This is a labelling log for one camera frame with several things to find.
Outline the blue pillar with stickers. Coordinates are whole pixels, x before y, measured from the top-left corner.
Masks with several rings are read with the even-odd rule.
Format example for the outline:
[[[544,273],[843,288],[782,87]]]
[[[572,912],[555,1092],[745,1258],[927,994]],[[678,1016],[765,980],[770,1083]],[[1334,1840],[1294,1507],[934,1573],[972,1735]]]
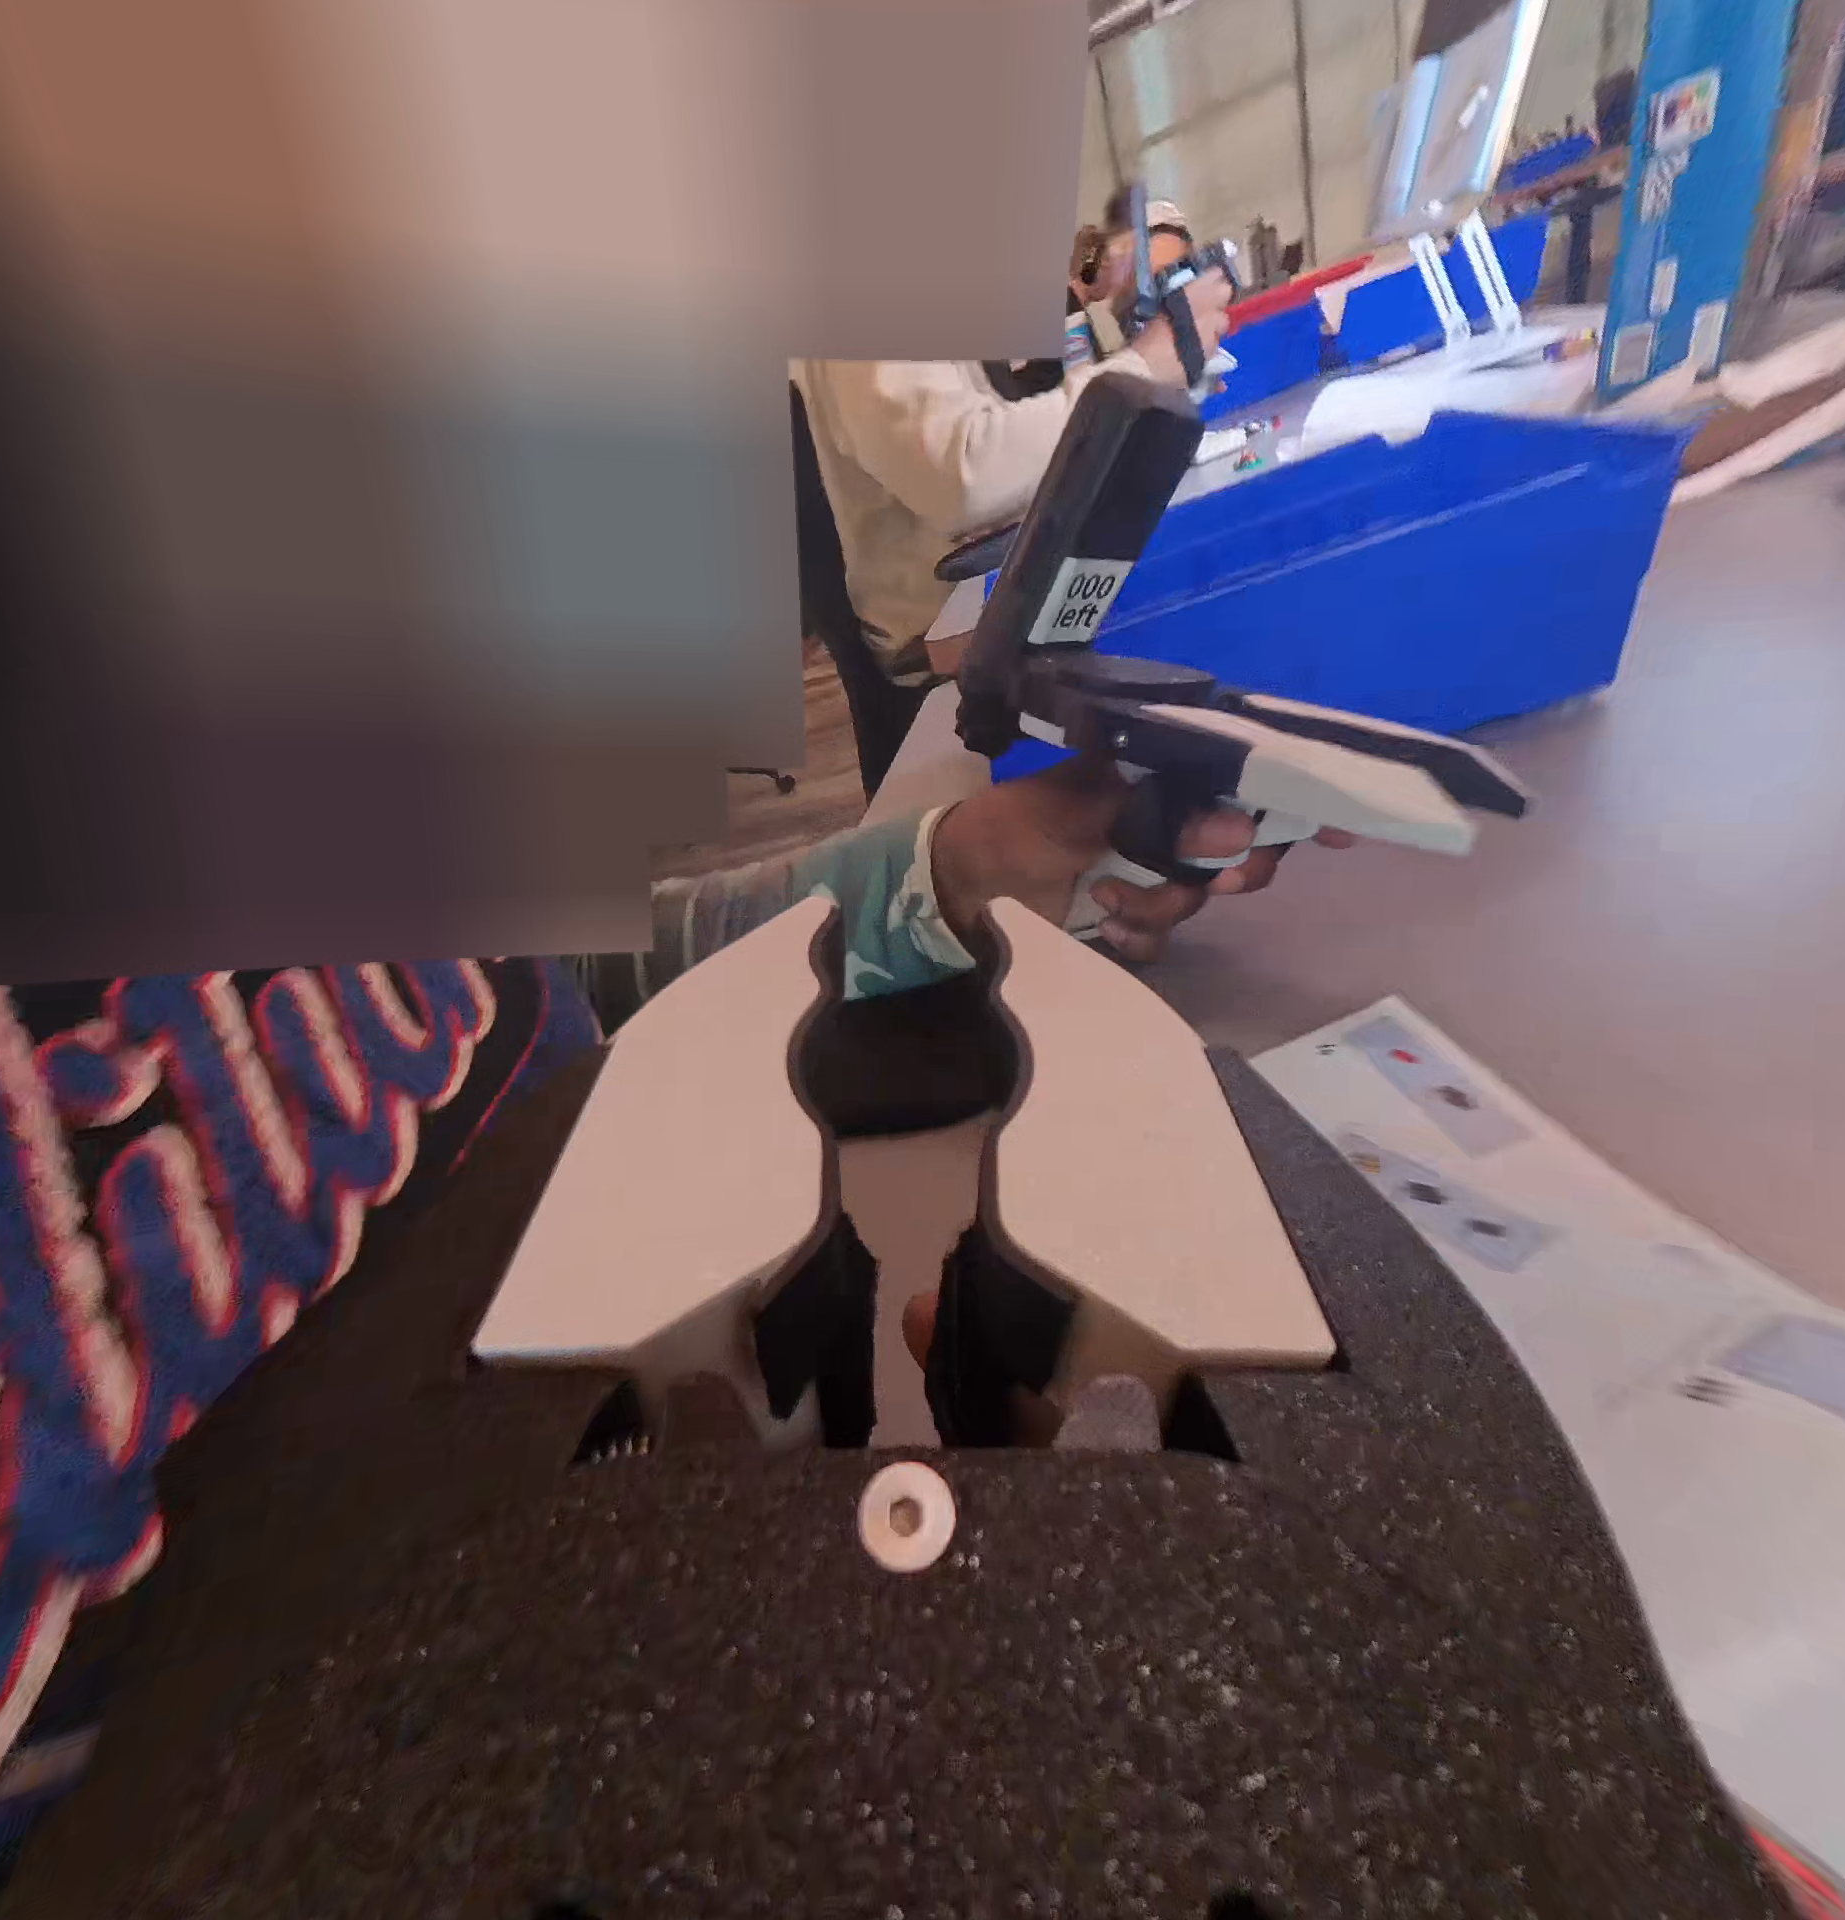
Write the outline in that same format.
[[[1603,313],[1603,405],[1664,373],[1715,374],[1749,283],[1795,24],[1796,2],[1650,3]]]

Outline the blue printed jersey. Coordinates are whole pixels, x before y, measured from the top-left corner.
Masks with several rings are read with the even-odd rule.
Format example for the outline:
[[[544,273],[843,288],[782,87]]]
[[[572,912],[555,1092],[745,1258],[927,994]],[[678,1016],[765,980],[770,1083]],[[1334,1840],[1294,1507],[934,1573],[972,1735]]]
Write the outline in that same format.
[[[168,1449],[598,1042],[553,958],[0,986],[0,1771]]]

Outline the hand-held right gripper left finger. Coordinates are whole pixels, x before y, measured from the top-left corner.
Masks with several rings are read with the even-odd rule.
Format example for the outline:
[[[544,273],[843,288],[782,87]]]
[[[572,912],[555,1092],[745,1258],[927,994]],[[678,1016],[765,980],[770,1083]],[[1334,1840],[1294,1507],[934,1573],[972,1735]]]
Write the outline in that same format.
[[[828,993],[831,899],[678,974],[615,1033],[473,1334],[484,1364],[635,1382],[650,1413],[713,1371],[770,1417],[754,1318],[826,1235],[833,1144],[790,1052]]]

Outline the person's left hand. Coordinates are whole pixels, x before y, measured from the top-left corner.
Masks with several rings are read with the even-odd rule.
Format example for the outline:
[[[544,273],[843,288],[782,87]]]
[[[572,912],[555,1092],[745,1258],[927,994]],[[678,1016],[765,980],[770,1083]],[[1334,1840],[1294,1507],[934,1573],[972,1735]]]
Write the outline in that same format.
[[[1084,877],[1110,850],[1130,794],[1118,763],[1091,753],[947,806],[928,855],[947,929],[971,946],[994,899],[1014,899],[1063,926]],[[1196,864],[1196,878],[1181,885],[1101,877],[1085,887],[1101,910],[1096,938],[1122,961],[1144,967],[1205,901],[1269,887],[1282,855],[1255,848],[1253,823],[1233,806],[1194,814],[1181,825],[1177,859]]]

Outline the blue plastic bin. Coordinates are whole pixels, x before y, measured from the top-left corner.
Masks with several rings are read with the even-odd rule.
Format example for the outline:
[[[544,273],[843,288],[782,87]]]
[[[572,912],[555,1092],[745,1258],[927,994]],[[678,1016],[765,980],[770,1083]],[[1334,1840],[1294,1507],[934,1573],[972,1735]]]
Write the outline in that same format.
[[[1618,675],[1690,427],[1439,412],[1172,503],[1099,650],[1428,733]]]

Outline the person's left forearm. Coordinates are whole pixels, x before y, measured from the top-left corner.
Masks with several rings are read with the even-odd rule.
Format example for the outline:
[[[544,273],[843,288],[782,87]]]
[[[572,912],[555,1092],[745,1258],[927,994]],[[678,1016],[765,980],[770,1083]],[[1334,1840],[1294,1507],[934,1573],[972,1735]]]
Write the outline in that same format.
[[[935,805],[846,829],[801,850],[651,887],[651,946],[636,955],[636,994],[650,997],[705,958],[790,908],[820,899],[843,943],[843,1001],[905,994],[975,967],[950,929],[934,877]]]

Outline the white lego instruction booklet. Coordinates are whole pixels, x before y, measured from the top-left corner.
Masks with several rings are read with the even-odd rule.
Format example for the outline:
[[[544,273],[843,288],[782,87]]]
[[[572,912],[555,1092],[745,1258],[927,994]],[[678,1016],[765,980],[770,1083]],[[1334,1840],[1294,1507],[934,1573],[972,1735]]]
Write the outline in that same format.
[[[1713,1771],[1779,1859],[1845,1884],[1845,1311],[1618,1174],[1397,994],[1250,1065],[1504,1334]]]

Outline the black office chair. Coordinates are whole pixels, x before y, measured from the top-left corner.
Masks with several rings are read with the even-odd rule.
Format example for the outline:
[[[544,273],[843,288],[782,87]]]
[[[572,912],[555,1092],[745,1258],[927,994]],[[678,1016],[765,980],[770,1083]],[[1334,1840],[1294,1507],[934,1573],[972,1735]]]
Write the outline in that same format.
[[[895,751],[902,746],[925,691],[900,691],[879,670],[863,641],[860,624],[850,609],[843,584],[843,557],[833,511],[822,485],[811,430],[792,374],[790,435],[796,508],[796,577],[801,593],[801,627],[824,650],[840,674],[843,703],[857,746],[863,797],[877,797]]]

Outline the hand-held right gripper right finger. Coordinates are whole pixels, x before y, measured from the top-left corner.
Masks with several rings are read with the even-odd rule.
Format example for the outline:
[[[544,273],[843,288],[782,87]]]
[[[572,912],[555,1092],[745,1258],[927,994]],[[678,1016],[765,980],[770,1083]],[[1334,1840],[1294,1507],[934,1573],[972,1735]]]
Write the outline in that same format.
[[[1144,982],[1014,899],[988,908],[1018,1087],[980,1219],[1052,1303],[1004,1366],[1071,1408],[1103,1377],[1165,1411],[1190,1373],[1324,1369],[1336,1340],[1194,1030]]]

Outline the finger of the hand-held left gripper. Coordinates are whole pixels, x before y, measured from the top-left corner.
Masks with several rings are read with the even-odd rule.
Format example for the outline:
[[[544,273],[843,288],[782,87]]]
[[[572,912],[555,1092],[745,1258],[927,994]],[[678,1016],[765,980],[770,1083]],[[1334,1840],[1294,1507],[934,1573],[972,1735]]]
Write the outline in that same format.
[[[1419,852],[1463,855],[1477,840],[1469,814],[1424,769],[1321,741],[1250,746],[1233,801],[1267,825]]]
[[[1528,789],[1496,754],[1461,737],[1264,693],[1229,693],[1229,713],[1279,735],[1412,766],[1468,811],[1520,819],[1531,805]]]

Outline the row of blue bins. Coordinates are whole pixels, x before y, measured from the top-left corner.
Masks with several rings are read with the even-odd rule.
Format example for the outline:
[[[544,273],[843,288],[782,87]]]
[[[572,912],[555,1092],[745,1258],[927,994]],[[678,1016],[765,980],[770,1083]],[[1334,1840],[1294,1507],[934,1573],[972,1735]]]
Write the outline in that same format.
[[[1493,226],[1493,241],[1515,299],[1531,301],[1547,243],[1545,213]],[[1408,245],[1390,271],[1350,273],[1347,266],[1370,268],[1370,259],[1292,276],[1229,308],[1221,347],[1233,368],[1199,401],[1201,418],[1217,420],[1318,374],[1364,368],[1404,351],[1428,319]]]

